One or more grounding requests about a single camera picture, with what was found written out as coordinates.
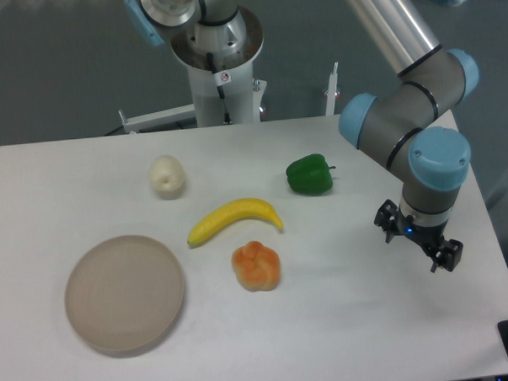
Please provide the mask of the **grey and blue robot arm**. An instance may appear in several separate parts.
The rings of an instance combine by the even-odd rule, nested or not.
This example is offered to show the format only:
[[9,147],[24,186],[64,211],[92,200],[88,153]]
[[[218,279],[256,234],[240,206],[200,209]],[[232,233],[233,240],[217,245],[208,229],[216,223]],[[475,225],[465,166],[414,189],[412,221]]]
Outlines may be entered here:
[[[384,202],[374,223],[452,271],[463,245],[444,231],[471,149],[436,121],[477,86],[477,64],[443,48],[409,0],[346,2],[401,79],[387,97],[358,94],[339,118],[340,135],[402,182],[400,202]],[[254,14],[237,0],[125,0],[125,7],[147,43],[169,44],[186,66],[199,126],[259,119],[252,63],[264,36]]]

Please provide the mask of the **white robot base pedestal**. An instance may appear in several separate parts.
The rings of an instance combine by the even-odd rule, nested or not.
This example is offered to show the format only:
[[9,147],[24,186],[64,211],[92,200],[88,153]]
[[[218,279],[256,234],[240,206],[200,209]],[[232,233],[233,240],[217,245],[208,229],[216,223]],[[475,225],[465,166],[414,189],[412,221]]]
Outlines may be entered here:
[[253,63],[263,44],[258,18],[243,6],[221,26],[197,23],[172,39],[189,77],[199,128],[259,120]]

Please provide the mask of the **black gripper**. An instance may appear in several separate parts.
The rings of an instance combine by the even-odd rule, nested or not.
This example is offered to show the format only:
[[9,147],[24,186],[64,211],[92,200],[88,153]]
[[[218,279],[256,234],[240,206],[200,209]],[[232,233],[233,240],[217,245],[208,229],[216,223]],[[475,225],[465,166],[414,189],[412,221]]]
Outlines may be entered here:
[[395,236],[403,235],[424,251],[431,259],[431,273],[438,269],[453,272],[463,254],[463,243],[455,239],[444,239],[444,231],[451,210],[437,214],[418,212],[410,208],[398,208],[395,203],[386,200],[377,210],[373,220],[385,233],[388,244]]

